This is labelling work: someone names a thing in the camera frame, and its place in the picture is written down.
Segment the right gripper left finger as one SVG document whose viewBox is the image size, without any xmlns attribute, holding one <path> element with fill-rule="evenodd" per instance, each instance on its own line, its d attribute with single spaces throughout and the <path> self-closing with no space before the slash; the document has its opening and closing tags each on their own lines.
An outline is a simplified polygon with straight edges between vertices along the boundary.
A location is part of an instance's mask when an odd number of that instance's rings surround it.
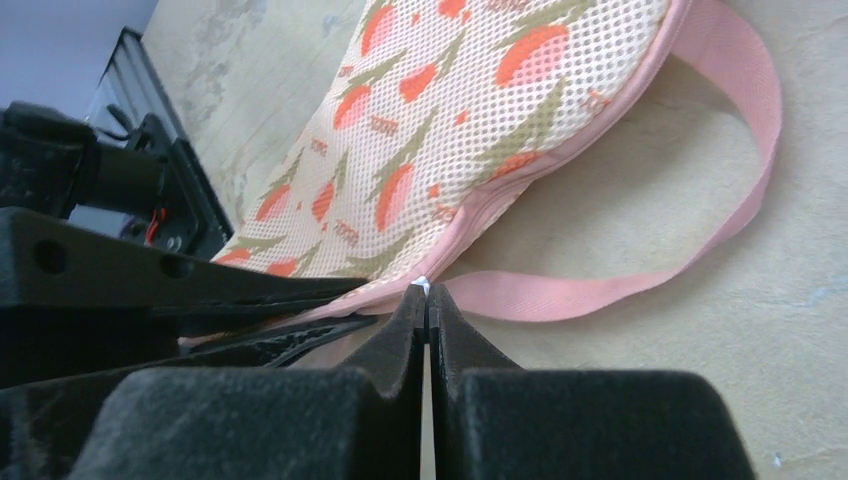
<svg viewBox="0 0 848 480">
<path fill-rule="evenodd" d="M 106 399 L 74 479 L 415 479 L 427 293 L 329 369 L 151 368 Z"/>
</svg>

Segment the floral mesh laundry bag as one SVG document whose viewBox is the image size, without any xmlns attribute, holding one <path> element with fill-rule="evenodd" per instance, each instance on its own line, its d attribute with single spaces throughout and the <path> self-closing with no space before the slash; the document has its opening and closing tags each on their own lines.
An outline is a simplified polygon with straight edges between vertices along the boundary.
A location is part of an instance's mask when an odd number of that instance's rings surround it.
<svg viewBox="0 0 848 480">
<path fill-rule="evenodd" d="M 782 127 L 759 34 L 722 1 L 370 1 L 321 104 L 217 264 L 362 285 L 299 320 L 384 313 L 573 160 L 676 56 L 720 88 L 761 154 L 711 235 L 758 213 Z"/>
</svg>

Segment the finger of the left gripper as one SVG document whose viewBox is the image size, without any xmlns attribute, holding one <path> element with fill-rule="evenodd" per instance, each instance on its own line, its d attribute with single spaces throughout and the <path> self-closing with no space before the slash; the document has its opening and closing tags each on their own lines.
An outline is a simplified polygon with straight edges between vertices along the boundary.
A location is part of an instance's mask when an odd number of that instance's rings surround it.
<svg viewBox="0 0 848 480">
<path fill-rule="evenodd" d="M 268 331 L 220 339 L 185 350 L 178 357 L 99 368 L 77 375 L 44 374 L 41 368 L 25 373 L 22 380 L 1 382 L 1 393 L 81 390 L 85 398 L 103 398 L 128 375 L 162 367 L 288 367 L 311 351 L 377 322 L 375 316 L 351 315 L 327 318 Z"/>
</svg>

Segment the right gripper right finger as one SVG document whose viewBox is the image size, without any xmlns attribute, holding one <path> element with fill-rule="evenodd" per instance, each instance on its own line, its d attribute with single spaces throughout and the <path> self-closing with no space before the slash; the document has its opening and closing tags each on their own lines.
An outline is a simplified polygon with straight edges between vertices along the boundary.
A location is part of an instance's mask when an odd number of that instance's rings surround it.
<svg viewBox="0 0 848 480">
<path fill-rule="evenodd" d="M 723 399 L 669 370 L 528 370 L 428 296 L 440 479 L 751 479 Z"/>
</svg>

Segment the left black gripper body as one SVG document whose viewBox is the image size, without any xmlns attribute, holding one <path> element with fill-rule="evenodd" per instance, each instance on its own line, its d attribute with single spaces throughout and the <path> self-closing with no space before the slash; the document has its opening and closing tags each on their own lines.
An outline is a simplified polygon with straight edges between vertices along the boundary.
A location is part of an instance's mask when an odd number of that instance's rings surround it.
<svg viewBox="0 0 848 480">
<path fill-rule="evenodd" d="M 104 143 L 62 112 L 14 101 L 1 110 L 1 206 L 67 219 L 78 205 L 146 216 L 162 203 L 162 156 Z"/>
</svg>

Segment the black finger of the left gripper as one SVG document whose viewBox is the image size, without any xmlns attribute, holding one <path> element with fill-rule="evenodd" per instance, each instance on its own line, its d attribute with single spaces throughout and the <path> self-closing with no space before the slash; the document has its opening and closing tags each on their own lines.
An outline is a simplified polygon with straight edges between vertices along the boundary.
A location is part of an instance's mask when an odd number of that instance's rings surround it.
<svg viewBox="0 0 848 480">
<path fill-rule="evenodd" d="M 240 330 L 326 305 L 359 278 L 286 278 L 144 247 L 34 211 L 1 211 L 1 328 Z"/>
</svg>

